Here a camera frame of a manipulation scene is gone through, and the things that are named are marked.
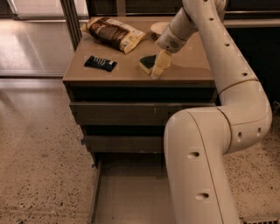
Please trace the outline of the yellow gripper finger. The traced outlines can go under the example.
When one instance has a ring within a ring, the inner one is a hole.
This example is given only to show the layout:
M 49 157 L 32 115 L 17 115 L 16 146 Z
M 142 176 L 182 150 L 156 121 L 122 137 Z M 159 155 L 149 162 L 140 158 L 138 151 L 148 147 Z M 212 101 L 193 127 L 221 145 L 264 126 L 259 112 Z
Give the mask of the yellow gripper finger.
M 172 54 L 166 50 L 160 51 L 155 59 L 155 64 L 151 69 L 150 77 L 153 80 L 159 78 L 161 73 L 171 65 L 172 62 Z

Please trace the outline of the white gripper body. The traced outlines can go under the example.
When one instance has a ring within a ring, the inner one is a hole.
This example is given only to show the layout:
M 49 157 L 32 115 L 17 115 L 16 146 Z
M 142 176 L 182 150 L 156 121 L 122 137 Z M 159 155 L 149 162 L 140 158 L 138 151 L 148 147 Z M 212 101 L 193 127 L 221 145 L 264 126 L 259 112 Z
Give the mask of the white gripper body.
M 156 44 L 170 53 L 177 53 L 186 44 L 187 30 L 182 27 L 172 27 L 170 24 L 164 29 Z

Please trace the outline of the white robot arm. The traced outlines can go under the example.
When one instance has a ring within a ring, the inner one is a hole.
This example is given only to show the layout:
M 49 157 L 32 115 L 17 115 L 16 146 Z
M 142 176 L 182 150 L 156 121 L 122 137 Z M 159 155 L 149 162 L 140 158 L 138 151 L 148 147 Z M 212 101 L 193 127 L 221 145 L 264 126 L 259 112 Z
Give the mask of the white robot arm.
M 182 0 L 157 44 L 178 52 L 200 35 L 220 106 L 188 108 L 164 130 L 164 157 L 176 224 L 241 224 L 223 165 L 268 133 L 272 111 L 261 82 L 225 28 L 227 0 Z

